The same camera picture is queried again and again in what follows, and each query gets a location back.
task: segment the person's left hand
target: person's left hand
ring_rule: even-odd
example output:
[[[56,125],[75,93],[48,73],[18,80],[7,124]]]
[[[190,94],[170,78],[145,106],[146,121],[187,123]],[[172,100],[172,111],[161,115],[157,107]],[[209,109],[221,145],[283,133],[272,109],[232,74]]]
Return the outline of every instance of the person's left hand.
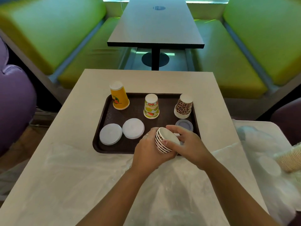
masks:
[[[152,128],[137,144],[131,169],[143,176],[149,176],[162,163],[173,159],[177,152],[161,153],[156,147],[155,136],[159,128]]]

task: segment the person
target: person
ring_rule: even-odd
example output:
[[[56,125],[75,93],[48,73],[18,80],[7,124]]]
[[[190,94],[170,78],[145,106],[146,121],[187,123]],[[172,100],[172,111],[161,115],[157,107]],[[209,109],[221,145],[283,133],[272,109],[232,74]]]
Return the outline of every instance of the person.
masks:
[[[177,153],[206,172],[230,225],[279,225],[214,158],[195,133],[175,125],[166,128],[179,133],[178,138],[184,144],[163,140],[162,143],[172,151],[162,154],[155,145],[158,128],[152,128],[137,144],[130,169],[77,226],[123,225],[141,185],[154,170],[175,158]]]

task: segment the dark plastic tray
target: dark plastic tray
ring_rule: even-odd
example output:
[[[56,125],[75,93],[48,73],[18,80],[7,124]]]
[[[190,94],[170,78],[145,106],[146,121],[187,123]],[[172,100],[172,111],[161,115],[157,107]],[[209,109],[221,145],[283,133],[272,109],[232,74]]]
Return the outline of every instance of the dark plastic tray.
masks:
[[[174,114],[175,105],[180,94],[156,94],[158,96],[160,114],[156,119],[148,119],[143,115],[145,96],[148,93],[127,93],[130,105],[124,110],[117,110],[113,106],[112,96],[109,95],[104,104],[99,124],[93,139],[93,147],[97,152],[110,154],[133,154],[140,139],[153,127],[165,127],[168,124],[175,124],[179,118]],[[122,135],[121,139],[113,145],[104,145],[99,140],[100,130],[107,124],[115,123],[121,127],[130,118],[140,119],[145,126],[143,135],[138,139],[128,139]],[[198,122],[195,117],[194,107],[187,118],[193,124],[194,133],[201,137]]]

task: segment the brown floor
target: brown floor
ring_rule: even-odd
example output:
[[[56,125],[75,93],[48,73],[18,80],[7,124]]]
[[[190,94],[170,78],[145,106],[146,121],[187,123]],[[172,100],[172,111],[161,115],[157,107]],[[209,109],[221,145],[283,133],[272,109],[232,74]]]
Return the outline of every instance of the brown floor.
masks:
[[[0,157],[0,173],[13,168],[26,159],[30,159],[47,130],[47,127],[27,127],[20,139]]]

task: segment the wall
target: wall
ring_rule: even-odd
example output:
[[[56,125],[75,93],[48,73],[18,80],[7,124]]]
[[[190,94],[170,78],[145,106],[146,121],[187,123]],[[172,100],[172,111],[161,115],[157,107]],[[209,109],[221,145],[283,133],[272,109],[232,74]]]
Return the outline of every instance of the wall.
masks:
[[[127,2],[105,2],[107,17],[121,16]],[[221,19],[226,4],[187,3],[194,19]]]

